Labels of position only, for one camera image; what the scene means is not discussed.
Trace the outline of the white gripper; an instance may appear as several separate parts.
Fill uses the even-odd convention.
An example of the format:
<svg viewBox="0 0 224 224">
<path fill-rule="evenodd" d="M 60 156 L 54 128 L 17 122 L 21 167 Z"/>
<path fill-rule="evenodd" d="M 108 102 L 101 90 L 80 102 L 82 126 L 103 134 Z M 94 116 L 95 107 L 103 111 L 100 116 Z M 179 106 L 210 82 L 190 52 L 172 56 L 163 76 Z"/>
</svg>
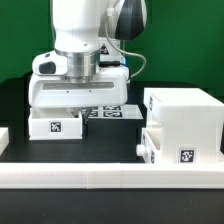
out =
<svg viewBox="0 0 224 224">
<path fill-rule="evenodd" d="M 127 67 L 106 67 L 89 82 L 66 80 L 64 76 L 33 74 L 29 83 L 28 99 L 33 108 L 79 108 L 123 105 L 127 102 Z M 87 124 L 90 112 L 82 114 Z"/>
</svg>

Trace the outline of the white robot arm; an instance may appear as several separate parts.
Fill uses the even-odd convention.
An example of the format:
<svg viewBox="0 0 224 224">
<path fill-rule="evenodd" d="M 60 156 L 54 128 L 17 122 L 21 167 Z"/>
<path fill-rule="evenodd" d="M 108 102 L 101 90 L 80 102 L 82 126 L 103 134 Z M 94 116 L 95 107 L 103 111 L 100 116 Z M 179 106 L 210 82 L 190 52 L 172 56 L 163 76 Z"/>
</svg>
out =
<svg viewBox="0 0 224 224">
<path fill-rule="evenodd" d="M 30 112 L 51 115 L 127 102 L 125 68 L 100 60 L 100 39 L 132 40 L 145 28 L 145 0 L 50 0 L 54 50 L 35 57 Z"/>
</svg>

